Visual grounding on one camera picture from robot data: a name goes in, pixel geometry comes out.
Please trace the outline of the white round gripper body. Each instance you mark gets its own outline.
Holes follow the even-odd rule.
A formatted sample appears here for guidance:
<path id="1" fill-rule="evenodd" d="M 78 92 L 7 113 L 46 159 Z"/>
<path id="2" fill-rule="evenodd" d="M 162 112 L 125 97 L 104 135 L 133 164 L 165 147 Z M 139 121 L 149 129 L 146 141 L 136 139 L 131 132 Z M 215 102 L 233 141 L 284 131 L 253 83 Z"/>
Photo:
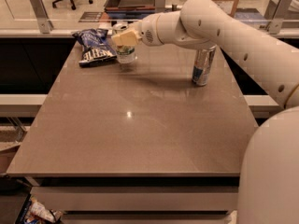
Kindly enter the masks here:
<path id="1" fill-rule="evenodd" d="M 147 46 L 162 45 L 157 32 L 157 21 L 160 16 L 160 13 L 151 14 L 133 24 L 133 27 L 141 37 L 141 41 Z"/>

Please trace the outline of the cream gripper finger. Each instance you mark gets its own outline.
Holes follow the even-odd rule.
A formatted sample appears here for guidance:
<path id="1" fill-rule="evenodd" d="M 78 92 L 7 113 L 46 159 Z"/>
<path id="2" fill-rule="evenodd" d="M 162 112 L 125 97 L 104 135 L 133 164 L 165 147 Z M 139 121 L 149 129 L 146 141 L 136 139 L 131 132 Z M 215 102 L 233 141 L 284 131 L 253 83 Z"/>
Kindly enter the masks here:
<path id="1" fill-rule="evenodd" d="M 141 36 L 135 29 L 127 29 L 116 33 L 111 37 L 116 46 L 135 46 L 141 40 Z"/>

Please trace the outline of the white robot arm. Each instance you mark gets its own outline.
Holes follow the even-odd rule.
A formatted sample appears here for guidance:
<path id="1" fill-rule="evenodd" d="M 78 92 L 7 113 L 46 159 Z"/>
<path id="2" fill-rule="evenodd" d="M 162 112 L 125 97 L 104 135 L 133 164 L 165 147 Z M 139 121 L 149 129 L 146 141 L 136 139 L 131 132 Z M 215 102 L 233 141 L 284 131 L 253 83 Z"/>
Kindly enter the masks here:
<path id="1" fill-rule="evenodd" d="M 241 165 L 237 224 L 299 224 L 299 49 L 227 15 L 212 0 L 148 15 L 113 35 L 117 46 L 219 46 L 280 106 L 250 138 Z"/>

